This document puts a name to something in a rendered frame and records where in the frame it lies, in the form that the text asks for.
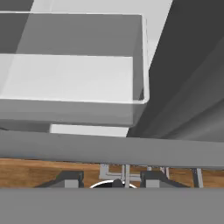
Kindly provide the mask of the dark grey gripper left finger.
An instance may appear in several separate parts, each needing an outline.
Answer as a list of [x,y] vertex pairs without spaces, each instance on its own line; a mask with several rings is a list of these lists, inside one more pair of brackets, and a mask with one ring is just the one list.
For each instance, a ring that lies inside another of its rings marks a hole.
[[55,179],[37,185],[37,188],[83,188],[84,171],[62,171]]

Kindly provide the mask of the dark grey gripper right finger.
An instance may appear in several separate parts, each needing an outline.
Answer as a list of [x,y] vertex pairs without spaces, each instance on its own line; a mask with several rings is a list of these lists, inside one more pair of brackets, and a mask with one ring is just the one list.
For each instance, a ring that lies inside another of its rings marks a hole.
[[187,185],[181,184],[174,180],[168,179],[162,171],[141,171],[140,172],[140,186],[142,188],[148,187],[184,187],[187,188]]

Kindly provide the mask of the white rimmed round black thing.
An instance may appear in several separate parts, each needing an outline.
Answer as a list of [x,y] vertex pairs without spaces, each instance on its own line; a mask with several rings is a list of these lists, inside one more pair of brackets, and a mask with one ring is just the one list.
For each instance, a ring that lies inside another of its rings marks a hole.
[[91,188],[110,188],[110,187],[121,187],[124,188],[126,183],[121,181],[119,178],[117,179],[110,179],[110,180],[103,180],[97,182],[96,184],[91,185]]

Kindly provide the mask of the grey metal stool frame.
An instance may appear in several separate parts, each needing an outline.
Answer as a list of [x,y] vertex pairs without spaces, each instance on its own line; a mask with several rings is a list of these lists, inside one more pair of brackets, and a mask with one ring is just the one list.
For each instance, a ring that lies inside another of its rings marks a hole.
[[140,175],[131,174],[129,166],[121,165],[119,167],[120,171],[111,171],[110,168],[111,166],[109,164],[101,164],[99,179],[107,181],[114,181],[115,179],[120,179],[124,185],[129,184],[130,186],[131,182],[140,181]]
[[[168,179],[169,178],[169,168],[168,167],[160,167],[159,171],[163,172]],[[203,177],[202,170],[200,168],[192,168],[192,182],[195,188],[203,188]]]

